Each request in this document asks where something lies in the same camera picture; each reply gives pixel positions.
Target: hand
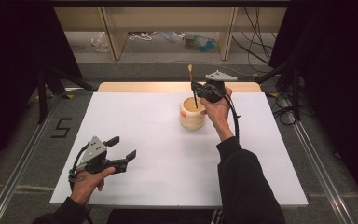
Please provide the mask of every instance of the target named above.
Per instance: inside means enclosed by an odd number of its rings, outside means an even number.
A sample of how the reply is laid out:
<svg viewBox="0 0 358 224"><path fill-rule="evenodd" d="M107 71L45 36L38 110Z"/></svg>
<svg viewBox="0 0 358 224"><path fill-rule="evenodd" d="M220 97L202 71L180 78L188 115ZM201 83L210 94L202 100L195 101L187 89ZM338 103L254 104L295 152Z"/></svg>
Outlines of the hand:
<svg viewBox="0 0 358 224"><path fill-rule="evenodd" d="M232 89L226 87L227 95L231 97ZM204 98L200 99L202 105L205 106L204 111L201 111L201 114L207 114L209 119L212 121L213 126L217 130L219 134L220 140L224 141L234 134L229 129L229 125L227 122L228 112L229 112L229 104L228 102L222 98L220 101L216 103L211 103Z"/></svg>
<svg viewBox="0 0 358 224"><path fill-rule="evenodd" d="M98 174L90 174L83 170L76 174L76 182L72 189L71 199L82 206L86 205L92 192L98 188L103 190L103 180L115 172L115 167L108 167Z"/></svg>

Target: cable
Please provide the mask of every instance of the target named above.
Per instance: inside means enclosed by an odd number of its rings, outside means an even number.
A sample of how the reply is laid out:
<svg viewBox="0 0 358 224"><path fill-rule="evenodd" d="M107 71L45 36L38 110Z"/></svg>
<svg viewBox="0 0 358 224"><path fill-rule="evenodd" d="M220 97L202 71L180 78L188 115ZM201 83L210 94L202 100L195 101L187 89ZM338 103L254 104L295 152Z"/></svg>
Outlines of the cable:
<svg viewBox="0 0 358 224"><path fill-rule="evenodd" d="M149 33L146 32L141 32L141 35L137 35L136 33L132 33L132 36L129 37L129 40L134 40L136 38L139 38L139 39L142 39L142 40L147 40L147 41L150 41L152 40L153 38L151 36L149 36Z"/></svg>
<svg viewBox="0 0 358 224"><path fill-rule="evenodd" d="M270 56L269 56L269 53L267 52L266 50L266 47L263 43L263 38L261 37L261 31L260 31L260 23L259 23L259 13L260 13L260 7L257 7L255 9L255 14L256 14L256 21L255 21L255 24L253 23L251 17L249 16L249 13L248 13L248 10L246 9L246 7L244 8L245 9L245 12L246 12L246 16L248 17L249 19L249 22L251 23L252 25L252 28L254 30L254 35L252 37L252 41L251 41L251 46L252 46L252 43L254 43L254 38L255 38L255 35L258 37L258 39L260 40L260 43L261 45L263 46L263 51L264 53L266 54L266 57L268 58L268 60L270 59Z"/></svg>
<svg viewBox="0 0 358 224"><path fill-rule="evenodd" d="M127 46L127 44L124 44L124 46L131 53L131 56L135 59L135 61L138 62L138 63L142 63L142 64L152 64L152 63L206 63L206 64L210 64L210 65L213 65L213 66L216 66L216 67L219 67L219 68L224 68L224 69L230 70L230 71L235 72L237 74L240 74L242 76L246 76L246 77L251 77L252 76L251 74L244 74L244 73L239 72L239 71L237 71L235 69L225 67L225 66L222 66L222 65L218 65L218 64L215 64L215 63L209 63L209 62L206 62L206 61L174 60L174 61L168 61L168 62L155 61L155 62L151 62L151 63L146 63L146 62L142 62L142 61L138 60L136 58L136 56L135 56L135 53Z"/></svg>
<svg viewBox="0 0 358 224"><path fill-rule="evenodd" d="M228 103L228 105L229 105L229 107L231 109L232 118L234 119L235 136L237 137L238 141L240 141L240 125L238 123L238 118L240 116L237 115L237 111L235 110L234 102L232 102L231 97L226 92L225 92L225 94L223 94L217 88L214 88L213 90L217 91L218 95L222 96L222 98L224 98L227 101L227 103Z"/></svg>
<svg viewBox="0 0 358 224"><path fill-rule="evenodd" d="M292 96L290 96L290 95L284 96L284 97L282 97L282 96L283 96L283 94L280 94L278 97L275 98L275 103L272 105L271 110L275 107L275 105L277 107L279 107L280 109L276 110L276 111L273 111L272 114L274 115L274 118L280 118L281 124L283 124L283 125L293 125L293 124L296 123L296 118L294 116L294 113L292 112L293 105L292 105L292 102L290 100ZM289 101L289 105L281 105L280 101L282 101L282 100ZM307 105L308 104L299 105L298 109L300 109L301 107L307 106ZM313 115L307 114L307 113L305 113L303 111L298 111L298 112L301 113L302 115L305 115L305 116L310 117L310 118L314 117ZM292 118L293 118L292 121L290 121L290 122L283 121L283 116L287 115L287 114L288 114L288 116L289 115L292 116Z"/></svg>
<svg viewBox="0 0 358 224"><path fill-rule="evenodd" d="M78 163L78 160L81 156L81 154L86 151L87 147L89 146L89 143L87 143L85 146L83 146L79 153L77 154L76 156L76 159L75 159L75 162L74 162L74 166L72 167L71 170L69 170L69 176L68 176L68 180L69 180L69 185L71 187L71 191L73 190L74 188L74 184L76 182L76 166L77 166L77 163ZM92 219L90 217L90 212L91 212L91 209L89 210L89 212L86 214L86 219L88 221L89 224L93 224L92 222Z"/></svg>
<svg viewBox="0 0 358 224"><path fill-rule="evenodd" d="M249 39L249 37L247 37L247 36L245 35L245 32L242 32L242 35L243 35L247 40L252 41L251 39ZM257 43L257 42L254 42L254 44L260 45L260 46L264 46L264 47L269 48L269 49L273 49L273 47L271 47L271 46L263 45L263 44L260 44L260 43Z"/></svg>
<svg viewBox="0 0 358 224"><path fill-rule="evenodd" d="M232 36L232 39L235 41L235 43L238 44L238 46L240 46L241 49L244 49L246 52L248 52L249 54L252 54L253 56L255 56L258 60L260 60L261 62L265 63L265 64L269 64L269 62L267 62L266 60L260 58L259 56L257 56L255 53L251 52L249 49L247 49L246 47L242 46L235 38L234 36Z"/></svg>

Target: white table surface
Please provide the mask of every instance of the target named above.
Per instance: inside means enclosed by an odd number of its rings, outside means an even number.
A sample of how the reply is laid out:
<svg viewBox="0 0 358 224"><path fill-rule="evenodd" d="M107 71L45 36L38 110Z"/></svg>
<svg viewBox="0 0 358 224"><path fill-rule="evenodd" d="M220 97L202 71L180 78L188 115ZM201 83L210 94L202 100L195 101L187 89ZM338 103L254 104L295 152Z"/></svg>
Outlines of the white table surface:
<svg viewBox="0 0 358 224"><path fill-rule="evenodd" d="M196 131L183 128L179 106L192 92L96 92L83 119L50 203L70 195L68 171L78 151L92 136L102 141L119 136L107 159L123 159L137 150L126 173L105 179L89 204L116 208L221 207L217 176L219 137L206 118ZM232 96L240 124L240 143L254 152L281 206L305 206L307 198L287 154L266 96L235 92ZM234 122L229 123L234 132Z"/></svg>

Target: black tripod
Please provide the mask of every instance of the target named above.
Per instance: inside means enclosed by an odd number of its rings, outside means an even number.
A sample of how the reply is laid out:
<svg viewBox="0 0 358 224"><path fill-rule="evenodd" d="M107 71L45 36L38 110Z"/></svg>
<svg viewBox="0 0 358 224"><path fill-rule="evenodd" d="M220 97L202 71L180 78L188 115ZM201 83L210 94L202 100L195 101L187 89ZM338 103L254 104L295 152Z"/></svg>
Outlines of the black tripod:
<svg viewBox="0 0 358 224"><path fill-rule="evenodd" d="M82 81L77 77L73 77L61 69L51 66L44 66L40 69L37 79L37 90L39 94L39 122L42 123L48 113L48 99L46 96L45 84L51 89L55 95L65 93L65 87L60 82L60 77L70 80L77 86L82 87L87 91L96 91L90 84Z"/></svg>
<svg viewBox="0 0 358 224"><path fill-rule="evenodd" d="M293 111L296 120L300 120L300 74L306 69L307 65L310 65L309 60L312 58L311 55L313 55L317 49L318 39L321 36L323 24L326 22L330 8L331 7L328 7L325 2L321 3L306 22L288 59L269 73L255 80L256 83L261 84L275 75L281 74L276 87L278 91L287 91L289 86L292 86L292 104L284 110Z"/></svg>

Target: black cable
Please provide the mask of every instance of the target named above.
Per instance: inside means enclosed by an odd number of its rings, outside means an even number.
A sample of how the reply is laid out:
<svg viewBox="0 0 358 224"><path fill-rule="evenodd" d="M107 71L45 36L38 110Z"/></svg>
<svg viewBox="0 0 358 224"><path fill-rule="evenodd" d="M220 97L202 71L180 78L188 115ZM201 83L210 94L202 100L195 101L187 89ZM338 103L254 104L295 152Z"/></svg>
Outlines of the black cable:
<svg viewBox="0 0 358 224"><path fill-rule="evenodd" d="M298 109L301 109L301 108L307 109L307 107L311 108L310 103L306 99L304 99L304 97L307 98L307 94L305 94L303 91L300 91L300 93L303 93L303 94L302 94L302 97L298 98L298 101L300 103L300 105L298 106ZM289 106L292 106L291 98L293 98L293 96L291 94L288 94L285 98L280 99L279 101L286 99L286 100L288 100L290 102ZM309 118L314 118L315 117L313 112L310 112L311 114L306 113L306 112L301 111L301 110L298 110L298 112L301 113L302 115L305 115L305 116L309 117Z"/></svg>
<svg viewBox="0 0 358 224"><path fill-rule="evenodd" d="M268 60L270 59L270 56L269 56L269 53L267 52L267 49L265 47L265 44L263 43L263 38L261 37L261 31L260 31L260 23L259 23L259 13L260 13L260 7L257 7L256 10L255 10L255 13L256 13L256 21L255 21L255 24L253 23L251 17L249 16L249 13L248 13L248 10L246 9L246 7L244 8L245 9L245 12L246 12L246 16L248 17L249 19L249 22L251 23L252 25L252 28L254 29L254 36L252 37L252 42L251 42L251 46L252 46L252 43L254 42L254 38L255 38L255 35L257 35L258 39L260 40L260 43L261 43L261 46L263 47L263 51L266 55L266 57L268 58Z"/></svg>
<svg viewBox="0 0 358 224"><path fill-rule="evenodd" d="M255 56L258 60L260 60L261 62L265 63L265 64L269 64L269 62L265 61L264 59L260 58L259 56L257 56L255 53L251 52L249 49L247 49L246 47L242 46L235 38L234 36L232 36L232 39L238 44L238 46L240 46L241 49L244 49L246 52L248 52L249 54L252 54L253 56Z"/></svg>
<svg viewBox="0 0 358 224"><path fill-rule="evenodd" d="M282 101L282 100L288 100L289 105L288 106L281 105L280 101ZM293 125L293 124L296 123L296 119L294 119L291 122L285 122L283 120L284 115L287 115L287 116L292 115L292 117L294 117L294 114L291 112L293 107L292 107L292 102L290 101L290 98L288 98L286 96L283 97L283 95L280 94L278 97L275 98L275 103L272 105L271 110L275 107L275 105L280 108L279 110L276 110L276 111L272 112L272 115L274 116L275 119L279 118L280 123L283 124L283 125Z"/></svg>
<svg viewBox="0 0 358 224"><path fill-rule="evenodd" d="M249 49L252 47L252 43L254 42L254 41L253 41L254 38L255 38L255 33L254 33L254 35L252 36L252 41L251 41L251 44L249 45ZM255 67L252 66L252 64L251 64L251 59L250 59L249 54L248 54L248 64L249 64L249 65L251 66L251 68L253 68L256 72L267 73L267 72L265 72L265 71L258 70L258 69L256 69Z"/></svg>
<svg viewBox="0 0 358 224"><path fill-rule="evenodd" d="M251 39L249 39L249 37L248 36L246 36L245 35L245 33L244 32L242 32L242 35L248 40L248 41L252 41ZM271 46L268 46L268 45L263 45L263 44L260 44L260 43L257 43L257 42L254 42L254 44L256 44L256 45L260 45L260 46L264 46L264 47L266 47L266 48L269 48L269 49L273 49L273 47L271 47Z"/></svg>
<svg viewBox="0 0 358 224"><path fill-rule="evenodd" d="M231 97L226 93L226 95L224 95L223 98L227 101L229 107L231 108L232 118L234 118L235 136L237 137L238 141L240 141L240 125L238 123L238 118L240 116L237 115L237 111L235 110L235 106L231 100Z"/></svg>
<svg viewBox="0 0 358 224"><path fill-rule="evenodd" d="M76 156L76 159L75 159L75 162L74 162L74 166L72 167L71 170L69 170L69 177L68 177L68 180L69 180L69 185L71 187L71 191L73 190L74 188L74 184L76 182L76 166L77 166L77 163L79 161L79 158L81 156L81 154L83 154L83 152L87 149L87 147L89 146L89 143L87 143L84 147L82 147L79 151L79 153L77 154ZM90 211L86 214L86 219L88 221L89 224L93 224L92 222L92 219L90 217Z"/></svg>

